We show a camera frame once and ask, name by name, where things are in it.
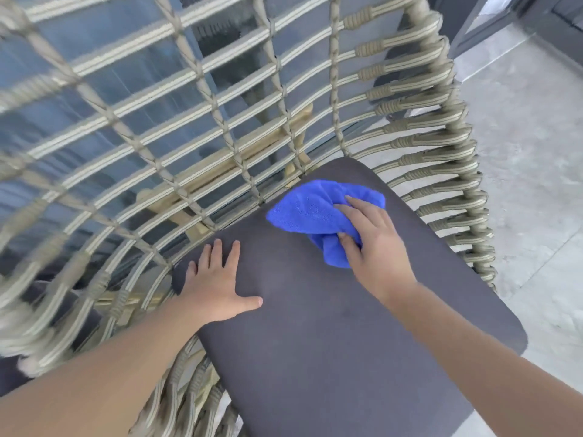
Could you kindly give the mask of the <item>person's right hand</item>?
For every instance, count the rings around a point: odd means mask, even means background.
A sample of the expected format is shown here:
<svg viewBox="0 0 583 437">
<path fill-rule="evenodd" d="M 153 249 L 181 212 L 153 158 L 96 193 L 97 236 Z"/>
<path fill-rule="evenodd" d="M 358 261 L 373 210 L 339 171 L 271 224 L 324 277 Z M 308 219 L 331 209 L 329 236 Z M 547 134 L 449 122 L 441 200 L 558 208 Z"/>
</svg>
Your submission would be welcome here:
<svg viewBox="0 0 583 437">
<path fill-rule="evenodd" d="M 391 311 L 417 285 L 403 240 L 384 208 L 346 196 L 336 205 L 357 229 L 363 263 L 352 269 L 358 282 Z"/>
</svg>

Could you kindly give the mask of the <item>person's left hand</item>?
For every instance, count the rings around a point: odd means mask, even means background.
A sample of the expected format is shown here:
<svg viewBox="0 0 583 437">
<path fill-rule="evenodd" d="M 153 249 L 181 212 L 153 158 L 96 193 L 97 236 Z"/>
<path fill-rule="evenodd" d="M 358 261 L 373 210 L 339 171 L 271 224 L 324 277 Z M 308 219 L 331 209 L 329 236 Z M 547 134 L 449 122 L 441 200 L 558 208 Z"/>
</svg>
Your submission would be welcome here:
<svg viewBox="0 0 583 437">
<path fill-rule="evenodd" d="M 186 284 L 185 277 L 182 291 L 172 303 L 172 314 L 185 321 L 193 331 L 208 323 L 229 320 L 242 314 L 237 313 L 235 302 L 240 296 L 236 292 L 236 277 L 241 243 L 233 242 L 221 269 L 209 270 L 212 245 L 205 245 L 199 259 L 194 261 L 197 274 L 193 284 Z"/>
</svg>

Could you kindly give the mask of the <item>blue microfibre cloth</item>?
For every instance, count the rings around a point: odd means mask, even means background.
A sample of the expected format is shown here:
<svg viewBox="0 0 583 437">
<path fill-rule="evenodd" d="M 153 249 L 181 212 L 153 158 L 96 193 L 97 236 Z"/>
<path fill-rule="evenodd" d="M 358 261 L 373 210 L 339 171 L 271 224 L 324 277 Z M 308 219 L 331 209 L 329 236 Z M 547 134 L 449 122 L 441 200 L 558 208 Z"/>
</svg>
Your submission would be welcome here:
<svg viewBox="0 0 583 437">
<path fill-rule="evenodd" d="M 346 196 L 385 207 L 385 196 L 366 186 L 313 180 L 290 190 L 267 213 L 266 219 L 286 232 L 307 235 L 323 253 L 327 265 L 348 269 L 350 264 L 338 234 L 361 239 L 357 229 L 336 205 L 348 205 Z"/>
</svg>

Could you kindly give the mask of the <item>person's left forearm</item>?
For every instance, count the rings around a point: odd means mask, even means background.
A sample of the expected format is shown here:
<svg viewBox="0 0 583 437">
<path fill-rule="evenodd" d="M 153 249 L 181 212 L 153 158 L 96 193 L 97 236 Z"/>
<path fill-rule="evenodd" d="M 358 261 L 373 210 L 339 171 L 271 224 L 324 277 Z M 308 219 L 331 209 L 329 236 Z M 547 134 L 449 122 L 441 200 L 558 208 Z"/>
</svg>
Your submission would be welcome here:
<svg viewBox="0 0 583 437">
<path fill-rule="evenodd" d="M 135 326 L 0 398 L 0 437 L 125 437 L 157 382 L 203 324 L 165 303 Z"/>
</svg>

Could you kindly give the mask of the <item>person's right forearm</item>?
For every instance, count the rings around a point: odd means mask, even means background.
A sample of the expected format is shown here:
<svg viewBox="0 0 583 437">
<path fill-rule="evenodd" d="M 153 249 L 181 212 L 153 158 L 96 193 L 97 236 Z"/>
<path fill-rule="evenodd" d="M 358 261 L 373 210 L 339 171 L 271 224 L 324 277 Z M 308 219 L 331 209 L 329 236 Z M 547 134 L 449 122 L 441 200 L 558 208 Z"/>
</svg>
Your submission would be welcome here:
<svg viewBox="0 0 583 437">
<path fill-rule="evenodd" d="M 583 437 L 583 395 L 478 329 L 416 281 L 375 296 L 497 437 Z"/>
</svg>

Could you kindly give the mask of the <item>dark grey seat cushion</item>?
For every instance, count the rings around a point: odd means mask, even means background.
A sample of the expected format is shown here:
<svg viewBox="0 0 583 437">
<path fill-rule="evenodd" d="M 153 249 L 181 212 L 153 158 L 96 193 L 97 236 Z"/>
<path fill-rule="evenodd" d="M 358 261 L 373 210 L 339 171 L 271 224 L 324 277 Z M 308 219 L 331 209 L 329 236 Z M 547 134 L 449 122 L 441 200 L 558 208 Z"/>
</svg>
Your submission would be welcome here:
<svg viewBox="0 0 583 437">
<path fill-rule="evenodd" d="M 451 437 L 473 407 L 347 269 L 263 205 L 213 235 L 241 242 L 236 292 L 260 309 L 199 337 L 251 437 Z"/>
</svg>

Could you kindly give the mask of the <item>light wooden furniture frame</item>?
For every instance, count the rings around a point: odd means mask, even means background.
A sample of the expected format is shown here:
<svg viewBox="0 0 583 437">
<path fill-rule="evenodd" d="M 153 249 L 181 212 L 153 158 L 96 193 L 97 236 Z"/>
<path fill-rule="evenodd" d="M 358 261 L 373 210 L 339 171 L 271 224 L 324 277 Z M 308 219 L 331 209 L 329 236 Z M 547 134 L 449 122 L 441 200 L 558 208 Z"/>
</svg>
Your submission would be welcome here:
<svg viewBox="0 0 583 437">
<path fill-rule="evenodd" d="M 290 129 L 295 135 L 293 139 L 295 148 L 300 148 L 303 144 L 305 131 L 301 132 L 300 128 L 312 118 L 313 108 L 314 103 L 311 102 L 290 121 Z M 273 119 L 238 141 L 238 145 L 243 149 L 241 156 L 247 163 L 248 169 L 265 158 L 274 164 L 276 162 L 274 154 L 288 145 L 288 135 L 283 128 L 276 127 L 275 124 L 276 120 Z M 228 182 L 238 175 L 240 175 L 240 169 L 229 150 L 223 148 L 180 172 L 177 179 L 187 193 L 193 194 L 199 191 L 210 192 L 212 185 L 219 185 L 220 181 Z M 175 192 L 171 192 L 164 198 L 155 198 L 162 189 L 163 186 L 159 185 L 154 189 L 141 190 L 137 194 L 136 203 L 148 202 L 150 203 L 148 210 L 162 214 L 181 201 Z"/>
</svg>

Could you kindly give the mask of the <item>dark metal door frame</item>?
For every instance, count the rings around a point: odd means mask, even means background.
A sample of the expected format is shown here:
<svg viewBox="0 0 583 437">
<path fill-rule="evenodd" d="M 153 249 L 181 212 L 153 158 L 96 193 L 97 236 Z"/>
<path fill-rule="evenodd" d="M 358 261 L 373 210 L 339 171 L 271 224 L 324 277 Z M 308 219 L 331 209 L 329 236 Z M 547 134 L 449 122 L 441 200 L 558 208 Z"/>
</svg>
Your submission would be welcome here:
<svg viewBox="0 0 583 437">
<path fill-rule="evenodd" d="M 515 24 L 583 66 L 583 0 L 428 1 L 443 15 L 454 57 Z"/>
</svg>

